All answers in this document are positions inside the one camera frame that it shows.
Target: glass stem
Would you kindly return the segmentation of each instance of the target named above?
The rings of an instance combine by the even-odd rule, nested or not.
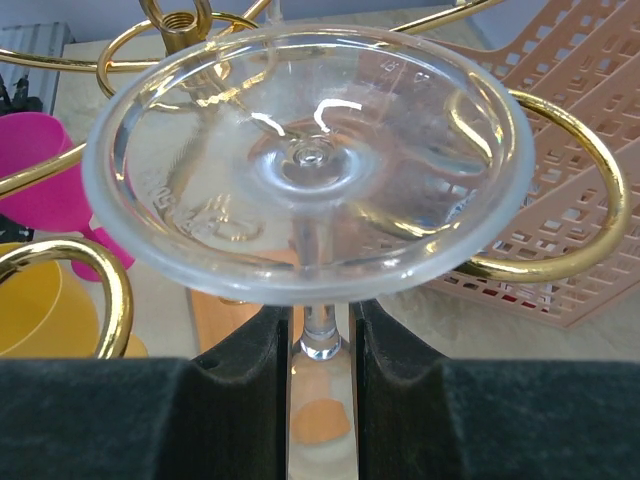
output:
[[[312,219],[294,222],[294,244],[302,268],[317,266],[330,256],[331,235]],[[307,275],[312,278],[313,269]],[[304,328],[300,347],[314,360],[328,360],[342,344],[336,323],[335,305],[309,305],[304,307]]]

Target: magenta cup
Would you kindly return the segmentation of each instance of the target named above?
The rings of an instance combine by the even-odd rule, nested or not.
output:
[[[0,117],[0,177],[32,167],[73,146],[60,121],[37,112]],[[134,260],[118,247],[104,229],[93,231],[93,212],[84,195],[80,165],[0,200],[0,213],[16,223],[52,233],[80,232],[104,245],[129,268]],[[90,268],[72,263],[81,278],[99,281]]]

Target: plastic crate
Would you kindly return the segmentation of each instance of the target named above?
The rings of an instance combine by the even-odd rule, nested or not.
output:
[[[553,101],[598,132],[628,175],[633,219],[618,250],[575,277],[506,284],[452,272],[427,285],[547,324],[570,327],[640,282],[640,1],[550,0],[510,45],[474,59],[510,88]],[[537,168],[516,218],[487,246],[495,257],[533,260],[588,242],[606,214],[606,190],[589,156],[558,127],[530,115]]]

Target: gold ring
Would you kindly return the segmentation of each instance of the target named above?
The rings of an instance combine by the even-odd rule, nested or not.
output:
[[[238,23],[245,28],[255,29],[258,28],[258,24],[252,20],[247,20],[246,18],[240,17],[238,15],[234,15],[232,13],[223,13],[223,12],[211,12],[211,17],[214,20],[224,20],[231,23]],[[100,56],[98,57],[98,66],[96,69],[96,77],[98,80],[98,85],[100,86],[100,90],[108,97],[111,98],[115,95],[116,91],[109,82],[108,71],[111,68],[111,64],[113,61],[111,60],[113,56],[116,54],[120,48],[124,44],[126,44],[129,40],[140,35],[147,30],[150,30],[153,27],[153,24],[150,20],[145,20],[144,22],[140,22],[137,25],[129,28],[124,31],[116,38],[114,38],[109,45],[102,50]]]
[[[540,283],[581,273],[617,248],[631,219],[631,193],[624,173],[606,145],[584,123],[553,103],[529,93],[509,90],[518,103],[571,134],[594,159],[607,188],[607,216],[600,231],[584,247],[544,260],[497,260],[474,256],[456,271],[501,282]]]
[[[105,320],[94,356],[124,355],[133,323],[133,295],[127,273],[106,248],[84,239],[53,238],[26,244],[0,256],[0,284],[29,265],[51,260],[78,260],[100,276],[105,296]]]
[[[211,4],[209,0],[193,0],[196,7],[196,30],[201,40],[204,40],[211,30],[212,17]],[[156,0],[140,0],[142,11],[149,18],[154,27],[158,30],[168,28],[164,22],[166,16],[158,7]]]

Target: upside-down glass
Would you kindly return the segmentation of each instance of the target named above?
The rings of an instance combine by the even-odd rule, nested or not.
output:
[[[297,480],[356,476],[332,305],[476,254],[517,212],[533,165],[523,113],[471,61],[403,34],[301,25],[225,37],[145,72],[96,122],[83,172],[109,233],[163,274],[307,305],[292,359]],[[296,262],[265,253],[286,248]],[[309,421],[322,412],[335,422]]]

